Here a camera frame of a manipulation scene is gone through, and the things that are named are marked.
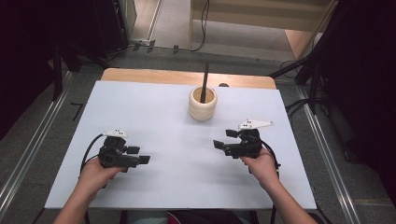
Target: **wooden furniture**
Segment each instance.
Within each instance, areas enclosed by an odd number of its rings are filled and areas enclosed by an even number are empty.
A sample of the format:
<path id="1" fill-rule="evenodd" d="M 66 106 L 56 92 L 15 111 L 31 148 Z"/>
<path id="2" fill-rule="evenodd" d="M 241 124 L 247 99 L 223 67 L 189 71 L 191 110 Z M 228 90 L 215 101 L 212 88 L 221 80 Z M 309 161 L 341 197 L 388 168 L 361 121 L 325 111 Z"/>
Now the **wooden furniture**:
<path id="1" fill-rule="evenodd" d="M 108 68 L 103 73 L 102 80 L 202 85 L 204 73 Z M 275 82 L 271 77 L 209 74 L 207 86 L 218 86 L 221 83 L 228 84 L 230 87 L 276 90 Z"/>
<path id="2" fill-rule="evenodd" d="M 191 0 L 191 20 L 201 19 L 205 2 Z M 337 0 L 210 0 L 207 20 L 285 29 L 299 60 L 326 27 L 336 5 Z"/>

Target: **forearm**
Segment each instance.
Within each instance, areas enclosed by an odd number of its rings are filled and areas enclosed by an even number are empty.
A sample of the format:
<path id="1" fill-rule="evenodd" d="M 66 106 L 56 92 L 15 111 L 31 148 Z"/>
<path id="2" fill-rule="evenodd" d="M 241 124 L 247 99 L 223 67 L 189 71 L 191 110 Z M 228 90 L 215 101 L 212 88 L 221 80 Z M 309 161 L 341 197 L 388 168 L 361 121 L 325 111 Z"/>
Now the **forearm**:
<path id="1" fill-rule="evenodd" d="M 61 213 L 56 217 L 54 224 L 82 223 L 89 205 L 89 198 L 74 191 Z"/>
<path id="2" fill-rule="evenodd" d="M 265 187 L 284 223 L 317 223 L 294 200 L 280 182 Z"/>

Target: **person's right hand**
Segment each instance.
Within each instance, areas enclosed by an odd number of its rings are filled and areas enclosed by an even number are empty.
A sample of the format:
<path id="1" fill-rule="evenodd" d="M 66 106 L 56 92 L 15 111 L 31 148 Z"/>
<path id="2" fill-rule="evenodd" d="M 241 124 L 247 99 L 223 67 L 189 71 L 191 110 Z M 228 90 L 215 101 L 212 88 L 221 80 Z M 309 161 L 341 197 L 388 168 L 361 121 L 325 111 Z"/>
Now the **person's right hand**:
<path id="1" fill-rule="evenodd" d="M 240 159 L 248 166 L 250 172 L 259 180 L 265 190 L 268 190 L 271 184 L 279 182 L 274 159 L 267 149 L 262 148 L 256 159 L 250 157 L 241 157 Z"/>

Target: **wrist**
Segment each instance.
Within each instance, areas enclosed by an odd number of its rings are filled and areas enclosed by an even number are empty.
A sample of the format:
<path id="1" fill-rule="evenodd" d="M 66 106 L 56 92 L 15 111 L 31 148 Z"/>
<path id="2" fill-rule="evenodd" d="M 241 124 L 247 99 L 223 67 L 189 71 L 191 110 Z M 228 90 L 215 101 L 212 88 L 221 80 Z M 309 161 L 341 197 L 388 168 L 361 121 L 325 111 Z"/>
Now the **wrist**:
<path id="1" fill-rule="evenodd" d="M 275 178 L 271 181 L 266 180 L 266 181 L 259 181 L 259 182 L 260 182 L 260 186 L 262 186 L 262 188 L 267 192 L 273 191 L 275 189 L 283 188 L 282 183 L 277 178 Z"/>

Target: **black panel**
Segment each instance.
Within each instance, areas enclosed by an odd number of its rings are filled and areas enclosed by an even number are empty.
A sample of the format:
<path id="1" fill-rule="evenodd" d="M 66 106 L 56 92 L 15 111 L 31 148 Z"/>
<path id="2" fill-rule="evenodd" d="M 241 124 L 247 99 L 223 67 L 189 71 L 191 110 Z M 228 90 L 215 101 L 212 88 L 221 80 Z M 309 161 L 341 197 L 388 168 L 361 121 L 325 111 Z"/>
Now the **black panel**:
<path id="1" fill-rule="evenodd" d="M 395 203 L 396 3 L 343 2 L 352 7 L 320 53 L 324 90 L 345 118 L 339 133 L 345 125 L 354 133 L 343 136 L 348 150 L 380 174 Z"/>

